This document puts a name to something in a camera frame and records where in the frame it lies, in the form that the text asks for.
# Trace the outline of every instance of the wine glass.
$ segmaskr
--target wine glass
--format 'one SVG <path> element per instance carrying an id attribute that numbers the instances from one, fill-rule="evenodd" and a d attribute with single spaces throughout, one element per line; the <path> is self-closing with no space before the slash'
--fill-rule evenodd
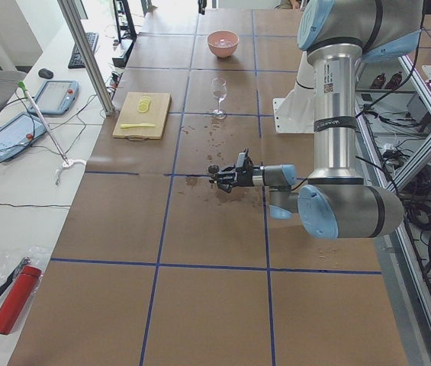
<path id="1" fill-rule="evenodd" d="M 220 109 L 220 103 L 227 97 L 227 82 L 222 78 L 212 80 L 212 95 L 218 100 L 218 108 L 212 112 L 212 116 L 218 120 L 223 120 L 227 115 Z"/>

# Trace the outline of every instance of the blue joint cover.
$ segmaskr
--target blue joint cover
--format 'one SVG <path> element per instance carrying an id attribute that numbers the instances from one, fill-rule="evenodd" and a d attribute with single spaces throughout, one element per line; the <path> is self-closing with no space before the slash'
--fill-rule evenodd
<path id="1" fill-rule="evenodd" d="M 285 210 L 278 206 L 273 206 L 272 204 L 269 205 L 269 214 L 273 219 L 276 220 L 288 220 L 291 219 L 291 212 L 288 210 Z"/>
<path id="2" fill-rule="evenodd" d="M 416 49 L 419 36 L 420 30 L 416 30 L 396 40 L 392 40 L 362 55 L 361 61 L 364 63 L 379 63 L 387 59 L 396 59 L 397 57 L 407 55 Z"/>
<path id="3" fill-rule="evenodd" d="M 335 3 L 336 0 L 320 0 L 308 3 L 298 29 L 298 47 L 301 50 L 306 51 L 308 47 L 314 44 Z"/>
<path id="4" fill-rule="evenodd" d="M 313 185 L 305 185 L 298 195 L 298 212 L 306 231 L 316 238 L 336 239 L 337 220 L 322 192 Z"/>
<path id="5" fill-rule="evenodd" d="M 284 164 L 281 166 L 281 170 L 289 185 L 297 183 L 297 170 L 294 168 L 294 165 Z"/>

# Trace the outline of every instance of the white desk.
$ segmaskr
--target white desk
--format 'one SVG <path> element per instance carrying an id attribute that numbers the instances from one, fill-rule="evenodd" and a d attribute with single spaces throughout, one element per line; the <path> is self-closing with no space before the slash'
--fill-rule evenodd
<path id="1" fill-rule="evenodd" d="M 71 110 L 62 117 L 47 118 L 54 129 L 81 109 L 95 90 L 85 69 L 67 69 L 73 40 L 65 25 L 54 37 L 43 55 L 28 73 L 24 82 L 34 95 L 43 83 L 37 72 L 46 67 L 54 72 L 55 80 L 77 80 L 79 95 Z M 101 73 L 107 80 L 111 74 L 111 40 L 100 37 L 95 54 Z M 0 125 L 24 111 L 24 106 L 16 102 L 0 113 Z M 68 157 L 87 160 L 92 153 L 104 120 L 101 104 L 95 98 L 80 114 L 85 121 L 85 129 L 75 142 Z M 82 122 L 74 117 L 67 124 L 53 130 L 64 150 L 68 149 L 83 128 Z M 35 146 L 56 149 L 49 136 L 44 135 Z M 0 202 L 10 204 L 70 205 L 75 196 L 85 167 L 75 165 L 61 175 L 59 186 L 54 184 L 54 173 L 62 163 L 59 155 L 40 147 L 32 147 L 10 162 L 0 164 Z M 50 253 L 68 214 L 68 208 L 15 208 L 0 206 L 0 266 L 1 276 L 6 278 L 20 259 L 33 256 L 32 265 L 41 269 L 47 266 Z M 0 299 L 0 306 L 6 294 Z M 30 304 L 26 305 L 21 318 L 16 322 L 10 335 L 0 335 L 0 366 L 6 365 L 16 345 L 24 325 Z"/>

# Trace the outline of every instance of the wine glass base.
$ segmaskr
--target wine glass base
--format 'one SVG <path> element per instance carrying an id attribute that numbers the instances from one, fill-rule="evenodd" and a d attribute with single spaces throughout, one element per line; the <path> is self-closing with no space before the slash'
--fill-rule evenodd
<path id="1" fill-rule="evenodd" d="M 226 116 L 227 114 L 222 109 L 216 109 L 215 111 L 212 112 L 212 117 L 218 120 L 223 120 Z"/>

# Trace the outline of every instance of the black band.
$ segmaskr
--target black band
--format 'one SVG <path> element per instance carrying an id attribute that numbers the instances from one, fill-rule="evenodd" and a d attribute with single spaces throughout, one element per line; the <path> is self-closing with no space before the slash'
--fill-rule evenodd
<path id="1" fill-rule="evenodd" d="M 330 46 L 331 44 L 340 44 L 340 43 L 350 43 L 355 44 L 356 46 L 359 46 L 362 48 L 362 41 L 358 38 L 354 37 L 335 37 L 335 38 L 329 38 L 326 40 L 322 40 L 321 42 L 317 42 L 311 47 L 308 47 L 307 54 L 311 54 L 313 51 L 318 50 L 319 48 Z"/>
<path id="2" fill-rule="evenodd" d="M 316 120 L 314 122 L 314 132 L 320 132 L 327 128 L 333 127 L 347 127 L 355 130 L 357 128 L 357 122 L 355 117 L 351 116 L 339 116 L 332 118 L 324 118 L 322 120 Z"/>
<path id="3" fill-rule="evenodd" d="M 383 198 L 381 198 L 381 195 L 379 194 L 378 191 L 376 191 L 376 189 L 369 186 L 368 188 L 371 191 L 371 193 L 373 193 L 373 195 L 375 196 L 376 204 L 378 205 L 378 222 L 376 223 L 375 231 L 373 232 L 373 234 L 369 236 L 369 238 L 374 238 L 383 230 L 384 215 L 385 215 L 384 202 L 383 202 Z"/>
<path id="4" fill-rule="evenodd" d="M 363 185 L 365 180 L 360 177 L 352 178 L 309 178 L 309 185 Z"/>
<path id="5" fill-rule="evenodd" d="M 376 37 L 381 28 L 381 22 L 383 21 L 383 3 L 381 0 L 375 0 L 376 3 L 376 19 L 375 26 L 373 27 L 373 31 L 371 32 L 371 36 L 369 36 L 368 42 L 363 46 L 362 52 L 366 53 L 369 51 L 371 45 L 376 41 Z"/>
<path id="6" fill-rule="evenodd" d="M 305 85 L 300 84 L 300 83 L 298 82 L 298 80 L 297 80 L 297 85 L 298 85 L 300 88 L 303 88 L 303 89 L 307 89 L 307 90 L 314 90 L 314 88 L 309 88 L 309 87 L 307 87 L 307 86 L 305 86 Z"/>

